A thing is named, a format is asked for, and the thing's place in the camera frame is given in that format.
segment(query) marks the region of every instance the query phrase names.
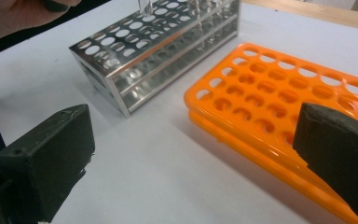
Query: metal rack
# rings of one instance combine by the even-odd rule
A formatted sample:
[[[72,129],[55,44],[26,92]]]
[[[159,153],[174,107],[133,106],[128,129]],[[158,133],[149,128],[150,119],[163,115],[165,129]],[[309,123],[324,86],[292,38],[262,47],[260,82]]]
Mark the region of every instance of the metal rack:
[[[94,87],[127,118],[234,37],[239,0],[159,0],[70,47]]]

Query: test tube rack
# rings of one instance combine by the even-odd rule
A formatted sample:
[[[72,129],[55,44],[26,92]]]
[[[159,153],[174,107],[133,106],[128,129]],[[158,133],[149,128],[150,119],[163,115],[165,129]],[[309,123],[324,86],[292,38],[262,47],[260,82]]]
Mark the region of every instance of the test tube rack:
[[[159,0],[69,49],[96,90],[129,118],[140,105],[237,35],[239,0]]]

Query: human hand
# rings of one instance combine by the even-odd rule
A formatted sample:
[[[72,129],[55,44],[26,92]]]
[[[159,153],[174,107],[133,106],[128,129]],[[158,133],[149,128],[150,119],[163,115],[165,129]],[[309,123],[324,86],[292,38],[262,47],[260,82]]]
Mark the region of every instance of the human hand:
[[[54,0],[74,7],[81,0]],[[51,12],[42,0],[0,0],[0,37],[16,31],[40,26],[59,18],[65,11]]]

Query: orange plastic rack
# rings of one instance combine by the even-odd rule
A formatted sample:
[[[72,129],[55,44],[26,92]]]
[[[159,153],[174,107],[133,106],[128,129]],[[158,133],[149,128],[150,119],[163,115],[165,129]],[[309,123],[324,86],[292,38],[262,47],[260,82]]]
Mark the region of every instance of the orange plastic rack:
[[[350,223],[349,206],[292,148],[302,103],[358,119],[358,77],[253,44],[239,45],[185,95],[190,119]]]

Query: white table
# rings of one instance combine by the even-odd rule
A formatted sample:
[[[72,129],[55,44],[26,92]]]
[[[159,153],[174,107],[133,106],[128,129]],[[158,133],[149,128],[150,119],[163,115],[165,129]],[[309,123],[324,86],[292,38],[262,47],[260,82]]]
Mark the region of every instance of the white table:
[[[0,53],[0,131],[10,144],[88,104],[96,152],[53,223],[341,223],[193,125],[183,95],[242,42],[358,76],[358,29],[241,5],[241,33],[125,119],[68,47],[137,10],[115,0]]]

